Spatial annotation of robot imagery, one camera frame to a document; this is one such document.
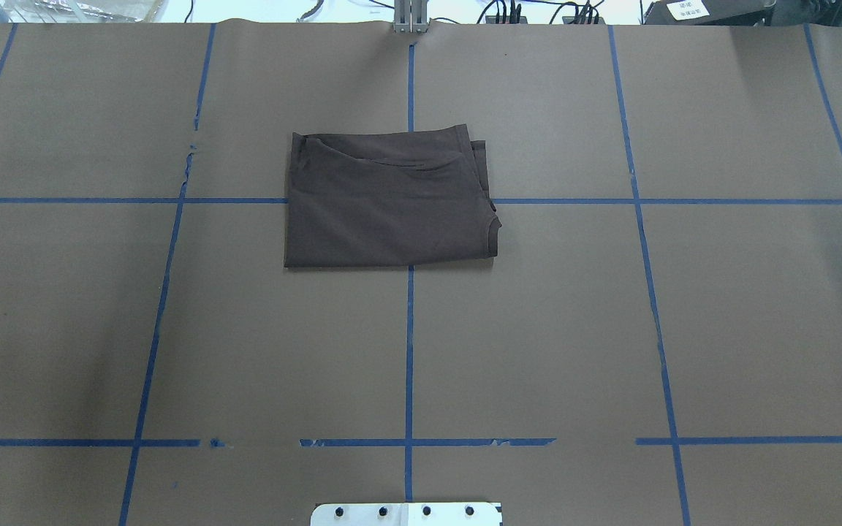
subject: folded shirt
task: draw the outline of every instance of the folded shirt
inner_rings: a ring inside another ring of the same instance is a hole
[[[485,141],[467,126],[294,134],[285,267],[394,267],[485,259],[501,223]]]

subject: white plastic bracket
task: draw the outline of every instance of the white plastic bracket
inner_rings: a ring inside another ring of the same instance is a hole
[[[311,526],[501,526],[500,503],[320,505]]]
[[[392,28],[395,33],[427,33],[428,0],[394,0],[395,19]]]

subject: grid of blue tape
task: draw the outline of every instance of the grid of blue tape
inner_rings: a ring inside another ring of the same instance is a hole
[[[724,445],[781,445],[782,443],[842,443],[842,435],[819,435],[819,436],[728,436],[728,437],[684,437],[678,435],[678,426],[675,422],[674,403],[672,403],[671,381],[668,370],[668,361],[665,355],[664,338],[661,333],[661,317],[659,317],[658,297],[654,278],[651,272],[651,259],[648,254],[648,239],[645,236],[645,219],[642,215],[642,206],[651,205],[772,205],[772,206],[800,206],[800,205],[842,205],[842,199],[645,199],[641,197],[638,189],[638,182],[635,177],[635,162],[632,155],[632,141],[629,136],[629,122],[626,114],[625,99],[623,96],[621,74],[619,74],[619,63],[617,53],[617,42],[612,26],[608,28],[609,43],[612,56],[612,73],[615,80],[615,92],[617,92],[619,116],[621,117],[623,140],[625,142],[626,161],[631,175],[631,199],[494,199],[499,204],[509,205],[631,205],[635,209],[636,223],[639,232],[639,243],[642,252],[642,263],[645,268],[645,282],[648,286],[648,297],[651,303],[652,317],[655,322],[658,337],[658,353],[661,359],[661,380],[664,389],[665,411],[668,419],[669,437],[641,437],[636,439],[638,446],[671,446],[675,460],[675,477],[678,483],[678,496],[682,513],[682,520],[685,526],[691,524],[687,489],[684,482],[684,467],[681,456],[681,446],[724,446]],[[822,104],[828,119],[831,123],[833,136],[842,157],[842,134],[833,114],[829,96],[827,94],[821,70],[819,69],[818,58],[814,50],[814,41],[809,26],[805,26],[805,39],[808,44],[812,67],[821,91]],[[18,30],[17,24],[12,24],[9,37],[4,45],[0,58],[0,77],[4,65],[9,57],[9,52],[15,40]],[[203,61],[203,69],[200,79],[200,89],[197,90],[197,112],[194,114],[194,130],[200,129],[200,116],[203,106],[203,97],[207,83],[208,71],[210,71],[211,53],[216,33],[216,24],[210,25],[208,42]],[[408,49],[408,130],[414,131],[414,51],[415,46],[411,44]],[[184,180],[181,184],[181,192],[178,197],[0,197],[0,204],[21,204],[21,203],[76,203],[76,204],[153,204],[167,203],[177,204],[174,224],[171,229],[170,245],[168,246],[167,261],[164,266],[164,278],[162,282],[161,296],[158,302],[158,309],[155,316],[153,339],[148,364],[146,366],[145,380],[143,384],[143,396],[140,400],[140,409],[136,423],[136,432],[132,439],[9,439],[0,438],[0,447],[128,447],[131,449],[128,475],[126,477],[126,489],[121,504],[120,525],[126,524],[128,507],[131,502],[134,477],[137,472],[138,452],[143,447],[198,447],[200,439],[144,439],[143,430],[145,415],[148,407],[148,400],[151,393],[151,380],[153,380],[154,362],[157,357],[158,343],[160,339],[160,327],[164,315],[164,308],[167,305],[167,291],[170,288],[170,270],[174,259],[175,247],[178,233],[180,232],[181,216],[183,207],[186,204],[208,203],[208,204],[283,204],[287,200],[283,197],[187,197],[187,186],[190,181],[191,163],[193,162],[194,146],[191,145],[191,152],[187,154],[184,169]],[[411,502],[411,453],[414,447],[464,447],[464,446],[547,446],[554,442],[552,438],[451,438],[451,439],[424,439],[414,438],[414,267],[408,267],[407,283],[407,312],[406,312],[406,362],[405,362],[405,436],[404,439],[316,439],[301,440],[302,447],[403,447],[405,452],[405,499]]]

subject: white label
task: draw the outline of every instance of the white label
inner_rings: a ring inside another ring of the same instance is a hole
[[[675,20],[691,20],[710,16],[710,11],[704,7],[704,2],[701,0],[684,0],[684,2],[675,2],[667,6]]]

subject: black device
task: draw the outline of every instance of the black device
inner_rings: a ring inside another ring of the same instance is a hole
[[[576,21],[574,21],[574,17],[561,17],[562,21],[565,24],[576,24],[576,26],[587,26],[587,24],[605,24],[606,20],[602,20],[602,17],[577,17]]]
[[[708,11],[708,16],[696,19],[676,20],[668,4],[679,3],[653,2],[645,13],[646,26],[755,26],[772,24],[775,0],[701,0]]]
[[[497,21],[496,21],[497,18],[499,20],[502,19],[502,17],[497,17],[495,15],[487,15],[487,17],[485,17],[485,22],[486,23],[497,23]],[[515,21],[515,23],[528,23],[528,17],[521,17],[520,19],[517,19],[517,21]]]

